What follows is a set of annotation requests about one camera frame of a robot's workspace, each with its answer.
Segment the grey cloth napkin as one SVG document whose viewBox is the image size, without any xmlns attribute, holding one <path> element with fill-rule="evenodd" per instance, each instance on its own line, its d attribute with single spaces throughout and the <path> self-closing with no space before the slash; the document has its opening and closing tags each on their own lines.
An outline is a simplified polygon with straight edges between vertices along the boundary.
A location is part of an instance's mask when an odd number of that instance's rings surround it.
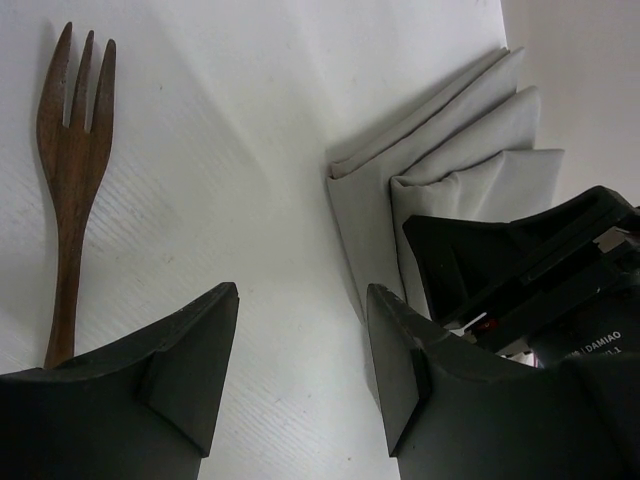
<svg viewBox="0 0 640 480">
<path fill-rule="evenodd" d="M 518 88 L 523 49 L 491 52 L 327 179 L 360 299 L 371 284 L 427 310 L 404 235 L 411 216 L 508 222 L 547 210 L 564 153 L 535 146 L 541 98 Z"/>
</svg>

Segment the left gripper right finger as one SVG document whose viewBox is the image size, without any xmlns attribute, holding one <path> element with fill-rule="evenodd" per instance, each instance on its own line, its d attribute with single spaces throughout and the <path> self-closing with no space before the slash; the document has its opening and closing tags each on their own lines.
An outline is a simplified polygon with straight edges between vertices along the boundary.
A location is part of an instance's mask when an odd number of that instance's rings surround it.
<svg viewBox="0 0 640 480">
<path fill-rule="evenodd" d="M 367 291 L 389 454 L 404 479 L 635 479 L 639 358 L 536 369 L 485 351 Z"/>
</svg>

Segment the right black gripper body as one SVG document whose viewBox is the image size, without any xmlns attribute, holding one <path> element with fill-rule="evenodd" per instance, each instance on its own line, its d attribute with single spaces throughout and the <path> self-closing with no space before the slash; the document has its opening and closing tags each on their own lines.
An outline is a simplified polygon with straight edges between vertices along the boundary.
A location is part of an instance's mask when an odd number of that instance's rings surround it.
<svg viewBox="0 0 640 480">
<path fill-rule="evenodd" d="M 543 365 L 639 349 L 639 210 L 593 187 L 545 212 L 487 223 L 414 215 L 404 234 L 430 318 Z"/>
</svg>

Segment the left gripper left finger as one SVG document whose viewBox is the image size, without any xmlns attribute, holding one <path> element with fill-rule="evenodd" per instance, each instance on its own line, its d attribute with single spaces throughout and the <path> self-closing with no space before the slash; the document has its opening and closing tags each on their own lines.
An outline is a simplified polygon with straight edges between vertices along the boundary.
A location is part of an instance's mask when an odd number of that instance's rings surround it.
<svg viewBox="0 0 640 480">
<path fill-rule="evenodd" d="M 46 370 L 1 378 L 5 479 L 194 479 L 211 452 L 239 310 L 224 282 Z"/>
</svg>

